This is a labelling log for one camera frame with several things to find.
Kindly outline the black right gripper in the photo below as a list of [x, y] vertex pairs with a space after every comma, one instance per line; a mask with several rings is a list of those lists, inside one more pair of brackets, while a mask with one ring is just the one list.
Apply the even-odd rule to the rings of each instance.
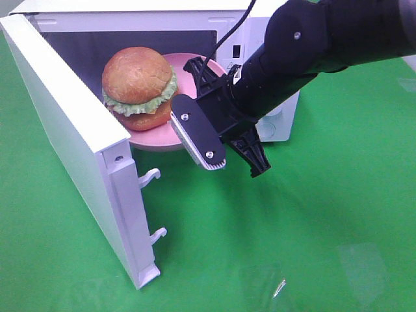
[[205, 64], [202, 56], [187, 60], [183, 69], [192, 75], [197, 103], [204, 115], [220, 140], [250, 166], [250, 176], [257, 177], [270, 169], [255, 126], [260, 117], [255, 103], [259, 87], [244, 77], [233, 83], [233, 77], [221, 66], [213, 60]]

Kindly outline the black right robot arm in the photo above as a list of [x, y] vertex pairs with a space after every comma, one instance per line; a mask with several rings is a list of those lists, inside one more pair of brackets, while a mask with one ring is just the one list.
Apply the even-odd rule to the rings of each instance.
[[414, 1], [287, 1], [264, 42], [241, 66], [216, 75], [207, 61], [185, 64], [197, 96], [172, 103], [172, 125], [195, 163], [217, 170], [226, 146], [251, 168], [270, 168], [256, 123], [319, 73], [415, 53]]

